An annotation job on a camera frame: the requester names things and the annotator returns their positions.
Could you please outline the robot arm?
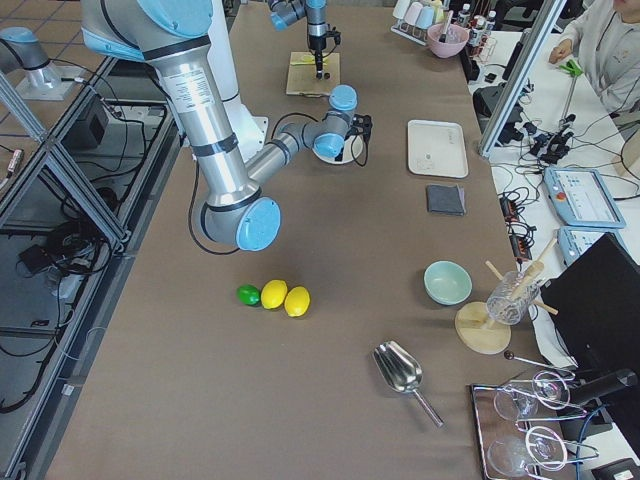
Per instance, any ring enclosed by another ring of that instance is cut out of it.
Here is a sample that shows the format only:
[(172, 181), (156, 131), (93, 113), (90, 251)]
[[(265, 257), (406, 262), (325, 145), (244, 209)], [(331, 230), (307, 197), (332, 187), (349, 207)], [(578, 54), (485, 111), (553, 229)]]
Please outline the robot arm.
[(307, 23), (307, 45), (314, 57), (316, 77), (324, 76), (323, 53), (328, 36), (325, 0), (272, 0), (267, 2), (274, 28), (282, 31), (299, 20)]
[(172, 102), (209, 187), (196, 220), (214, 242), (245, 251), (276, 238), (281, 211), (263, 184), (301, 150), (333, 158), (353, 124), (357, 93), (336, 86), (319, 122), (287, 124), (252, 158), (242, 155), (229, 113), (238, 94), (228, 27), (219, 1), (84, 1), (85, 45), (151, 66)]

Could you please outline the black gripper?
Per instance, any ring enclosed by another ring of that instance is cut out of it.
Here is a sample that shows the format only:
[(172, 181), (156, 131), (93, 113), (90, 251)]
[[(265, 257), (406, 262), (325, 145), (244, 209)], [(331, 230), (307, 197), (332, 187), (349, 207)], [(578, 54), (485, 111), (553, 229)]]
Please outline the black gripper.
[(348, 143), (345, 142), (342, 146), (340, 152), (334, 157), (334, 162), (349, 162), (350, 161), (350, 153)]
[(318, 50), (318, 49), (314, 49), (314, 50), (311, 51), (311, 53), (313, 54), (313, 58), (314, 58), (315, 71), (317, 73), (323, 73), (324, 72), (323, 51), (322, 50)]

